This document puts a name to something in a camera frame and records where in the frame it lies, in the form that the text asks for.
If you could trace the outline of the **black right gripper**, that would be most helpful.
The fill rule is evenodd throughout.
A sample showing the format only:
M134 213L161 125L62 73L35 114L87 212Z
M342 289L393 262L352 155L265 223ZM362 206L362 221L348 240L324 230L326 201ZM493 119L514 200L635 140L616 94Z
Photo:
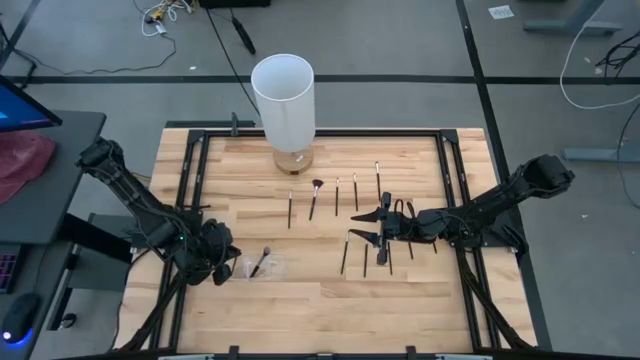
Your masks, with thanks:
M379 208L370 213L351 217L351 220L358 222L375 223L379 220L379 234L364 230L350 230L350 233L361 237L372 246L376 246L378 249L376 263L378 265L391 264L389 242L395 240L411 244L414 236L415 218L416 214L411 202L398 199L394 203L394 208L391 208L391 194L383 192Z

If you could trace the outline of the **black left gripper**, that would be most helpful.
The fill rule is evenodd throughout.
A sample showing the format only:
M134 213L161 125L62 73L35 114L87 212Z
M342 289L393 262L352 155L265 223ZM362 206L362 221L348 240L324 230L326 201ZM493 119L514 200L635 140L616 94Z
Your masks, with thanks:
M216 286L223 285L232 276L227 264L241 255L233 245L231 230L224 222L208 219L197 235L179 234L172 261L184 281L191 286L202 283L211 276Z

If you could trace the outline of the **black fan makeup brush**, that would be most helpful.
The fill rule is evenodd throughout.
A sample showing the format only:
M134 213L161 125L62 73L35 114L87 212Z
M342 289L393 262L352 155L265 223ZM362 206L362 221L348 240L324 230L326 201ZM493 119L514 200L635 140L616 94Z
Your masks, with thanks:
M310 212L309 212L309 217L308 217L309 221L311 221L313 219L318 192L319 192L319 189L323 186L323 184L324 184L324 182L322 180L320 180L320 179L313 179L312 180L313 197L312 197L311 206L310 206Z

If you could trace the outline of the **clear acrylic brush holder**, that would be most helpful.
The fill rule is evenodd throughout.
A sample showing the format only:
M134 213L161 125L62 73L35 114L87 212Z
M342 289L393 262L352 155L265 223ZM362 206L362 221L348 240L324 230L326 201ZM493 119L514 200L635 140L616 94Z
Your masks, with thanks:
M261 255L247 256L242 261L242 277L249 281L281 281L286 278L288 271L287 258L283 254L269 255L261 265L260 270L254 278L250 273Z

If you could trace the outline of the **black bar behind table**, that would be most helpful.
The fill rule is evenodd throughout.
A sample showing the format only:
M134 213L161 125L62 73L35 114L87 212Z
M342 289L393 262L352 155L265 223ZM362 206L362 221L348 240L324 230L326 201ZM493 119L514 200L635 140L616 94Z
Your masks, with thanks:
M238 120L236 124L233 124L232 120L185 120L185 121L167 121L164 125L165 129L205 129L205 128L255 128L256 123L250 120Z

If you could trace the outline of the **white shade wooden base lamp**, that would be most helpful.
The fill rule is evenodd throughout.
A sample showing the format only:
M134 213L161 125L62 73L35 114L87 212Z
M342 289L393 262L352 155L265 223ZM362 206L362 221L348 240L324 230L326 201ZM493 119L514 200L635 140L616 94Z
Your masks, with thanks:
M305 172L316 135L312 66L294 54L271 55L253 68L251 86L276 167L287 175Z

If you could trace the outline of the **black desk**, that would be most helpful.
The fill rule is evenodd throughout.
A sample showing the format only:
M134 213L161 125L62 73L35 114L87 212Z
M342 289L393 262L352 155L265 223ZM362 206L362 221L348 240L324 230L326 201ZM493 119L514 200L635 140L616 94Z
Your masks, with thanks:
M99 137L106 121L100 112L59 111L58 127L38 131L56 142L44 173L0 205L0 243L47 245L53 242L82 177L75 162Z

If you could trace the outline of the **black computer mouse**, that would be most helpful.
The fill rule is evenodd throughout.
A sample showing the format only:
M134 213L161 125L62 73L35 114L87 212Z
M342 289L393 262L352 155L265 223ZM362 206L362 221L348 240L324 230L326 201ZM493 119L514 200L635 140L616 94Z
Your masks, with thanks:
M23 342L33 328L39 305L40 296L36 293L20 295L0 323L0 339L9 345Z

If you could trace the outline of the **computer keyboard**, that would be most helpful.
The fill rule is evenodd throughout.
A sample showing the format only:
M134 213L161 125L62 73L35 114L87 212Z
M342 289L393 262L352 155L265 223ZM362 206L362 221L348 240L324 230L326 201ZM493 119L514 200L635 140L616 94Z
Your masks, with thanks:
M23 249L21 245L0 244L0 294L12 291L21 266Z

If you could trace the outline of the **pink cloth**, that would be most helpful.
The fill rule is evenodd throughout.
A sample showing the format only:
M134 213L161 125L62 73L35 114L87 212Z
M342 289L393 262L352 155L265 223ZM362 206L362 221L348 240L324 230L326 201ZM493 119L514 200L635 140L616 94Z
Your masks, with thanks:
M54 140L35 131L0 133L0 204L45 171L55 148Z

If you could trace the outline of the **black stick-shaped device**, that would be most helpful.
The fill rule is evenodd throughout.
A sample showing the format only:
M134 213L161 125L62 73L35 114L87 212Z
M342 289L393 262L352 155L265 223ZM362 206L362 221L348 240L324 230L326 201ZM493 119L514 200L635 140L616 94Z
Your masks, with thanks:
M251 37L249 36L248 32L244 28L244 25L235 16L231 17L231 22L232 22L233 27L236 30L237 34L239 35L243 45L247 49L247 51L251 55L255 55L256 54L256 48L255 48L255 46L253 44L253 41L252 41Z

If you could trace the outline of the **computer monitor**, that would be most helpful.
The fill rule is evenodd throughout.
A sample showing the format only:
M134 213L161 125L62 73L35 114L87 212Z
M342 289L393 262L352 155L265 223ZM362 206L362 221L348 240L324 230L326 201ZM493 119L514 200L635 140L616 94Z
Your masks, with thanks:
M0 133L61 126L63 121L0 75Z

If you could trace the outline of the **gray desk foot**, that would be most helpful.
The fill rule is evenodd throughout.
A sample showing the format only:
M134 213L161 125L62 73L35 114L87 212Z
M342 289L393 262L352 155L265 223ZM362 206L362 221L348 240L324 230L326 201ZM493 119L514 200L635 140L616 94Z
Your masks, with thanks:
M523 24L523 30L550 35L612 36L621 31L623 26L614 22L595 20L604 2L605 0L580 0L575 13L568 18L527 20Z
M568 161L640 163L640 148L565 148Z

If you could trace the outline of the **black box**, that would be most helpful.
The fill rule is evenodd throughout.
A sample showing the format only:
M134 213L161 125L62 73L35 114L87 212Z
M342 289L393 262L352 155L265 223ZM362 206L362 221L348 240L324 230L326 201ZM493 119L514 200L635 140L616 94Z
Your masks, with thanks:
M199 5L206 9L215 8L246 8L269 7L272 0L198 0Z

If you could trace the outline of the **black desk leg frame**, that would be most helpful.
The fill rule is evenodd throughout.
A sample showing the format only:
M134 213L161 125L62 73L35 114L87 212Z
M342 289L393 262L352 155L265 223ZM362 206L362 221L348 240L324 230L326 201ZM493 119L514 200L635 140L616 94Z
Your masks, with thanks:
M67 310L77 289L118 291L132 261L131 239L124 228L132 223L126 216L89 215L83 220L64 216L53 242L62 253L54 256L56 287L45 297L44 329L56 331L73 326L77 315Z

